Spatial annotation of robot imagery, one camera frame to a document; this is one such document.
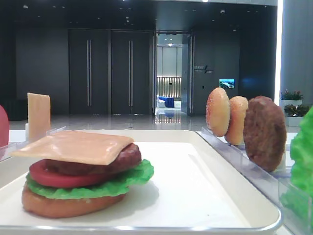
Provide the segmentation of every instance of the screen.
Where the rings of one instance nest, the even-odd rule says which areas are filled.
[[[221,88],[235,88],[235,79],[220,79]]]

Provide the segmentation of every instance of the beef patty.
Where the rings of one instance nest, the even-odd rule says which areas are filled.
[[[248,103],[244,142],[250,160],[266,171],[274,171],[285,152],[285,115],[270,98],[258,96]]]
[[[139,147],[132,143],[124,148],[110,165],[89,165],[47,159],[46,168],[48,171],[65,175],[114,174],[135,168],[140,162]]]

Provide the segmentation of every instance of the lettuce leaf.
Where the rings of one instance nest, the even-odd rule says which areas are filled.
[[[50,199],[96,198],[125,194],[129,191],[130,185],[143,185],[151,179],[153,174],[154,167],[148,160],[143,160],[136,168],[120,173],[114,180],[85,188],[42,186],[34,181],[30,174],[26,177],[26,183],[31,191]]]

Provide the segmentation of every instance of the plastic holder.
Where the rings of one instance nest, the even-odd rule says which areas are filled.
[[[66,126],[58,128],[58,129],[54,128],[52,130],[47,131],[46,136],[52,135],[56,132],[65,131],[65,130],[67,130]],[[33,141],[26,140],[24,142],[10,143],[7,146],[1,147],[0,148],[0,162],[10,158],[11,152],[18,150],[18,149],[21,149],[21,148],[25,147],[26,145],[30,144],[31,142],[33,142]]]
[[[242,149],[227,144],[202,128],[201,136],[283,212],[284,225],[295,235],[312,234],[312,198],[277,172],[268,173],[250,161]]]

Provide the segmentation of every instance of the tiled floor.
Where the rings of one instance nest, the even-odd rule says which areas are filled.
[[[26,121],[10,122],[11,130],[24,130]],[[200,131],[206,126],[205,116],[190,117],[179,110],[159,109],[156,116],[52,116],[52,128],[66,126],[68,130],[81,129],[148,129]],[[288,132],[299,132],[297,127],[287,127]]]

